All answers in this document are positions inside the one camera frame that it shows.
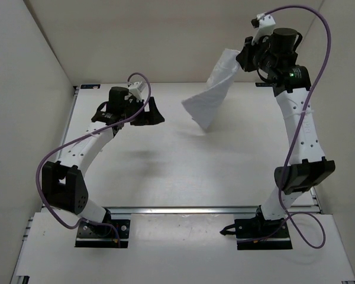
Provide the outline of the white skirt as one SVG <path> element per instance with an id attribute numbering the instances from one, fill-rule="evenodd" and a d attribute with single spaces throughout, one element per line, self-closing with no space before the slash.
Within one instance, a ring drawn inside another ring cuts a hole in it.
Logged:
<path id="1" fill-rule="evenodd" d="M 206 82 L 205 90 L 182 101 L 186 112 L 204 130 L 211 125 L 235 81 L 240 69 L 240 64 L 236 61 L 239 53 L 238 50 L 225 49 Z"/>

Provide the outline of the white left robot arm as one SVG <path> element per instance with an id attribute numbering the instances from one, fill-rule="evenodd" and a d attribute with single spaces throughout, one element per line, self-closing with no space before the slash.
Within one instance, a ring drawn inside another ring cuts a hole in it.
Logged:
<path id="1" fill-rule="evenodd" d="M 134 126 L 157 125 L 165 119 L 152 96 L 142 99 L 144 82 L 113 86 L 109 97 L 97 107 L 83 139 L 56 162 L 43 164 L 38 178 L 41 198 L 49 209 L 61 209 L 91 222 L 97 235 L 111 231 L 112 221 L 107 209 L 89 199 L 85 174 L 99 152 L 130 123 Z"/>

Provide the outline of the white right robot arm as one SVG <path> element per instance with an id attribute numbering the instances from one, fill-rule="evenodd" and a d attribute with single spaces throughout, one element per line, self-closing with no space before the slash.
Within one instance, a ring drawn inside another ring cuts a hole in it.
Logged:
<path id="1" fill-rule="evenodd" d="M 309 99 L 312 84 L 308 69 L 298 65 L 296 49 L 302 35 L 291 28 L 259 28 L 247 37 L 236 57 L 245 72 L 265 72 L 264 83 L 272 86 L 280 107 L 289 142 L 284 165 L 275 169 L 276 187 L 260 207 L 262 217 L 253 223 L 254 232 L 267 237 L 287 209 L 303 193 L 335 171 L 320 146 Z"/>

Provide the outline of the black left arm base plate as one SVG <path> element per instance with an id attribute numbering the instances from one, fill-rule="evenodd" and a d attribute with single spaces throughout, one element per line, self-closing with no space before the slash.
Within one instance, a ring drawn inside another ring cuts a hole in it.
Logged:
<path id="1" fill-rule="evenodd" d="M 111 224 L 117 229 L 120 240 L 117 240 L 113 229 L 107 226 L 94 226 L 81 222 L 76 233 L 77 248 L 128 248 L 130 235 L 130 219 L 112 219 Z"/>

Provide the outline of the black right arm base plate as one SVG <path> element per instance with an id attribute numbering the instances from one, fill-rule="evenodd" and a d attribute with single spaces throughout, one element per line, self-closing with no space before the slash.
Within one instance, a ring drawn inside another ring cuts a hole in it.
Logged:
<path id="1" fill-rule="evenodd" d="M 237 250 L 292 250 L 288 226 L 283 220 L 235 219 Z"/>

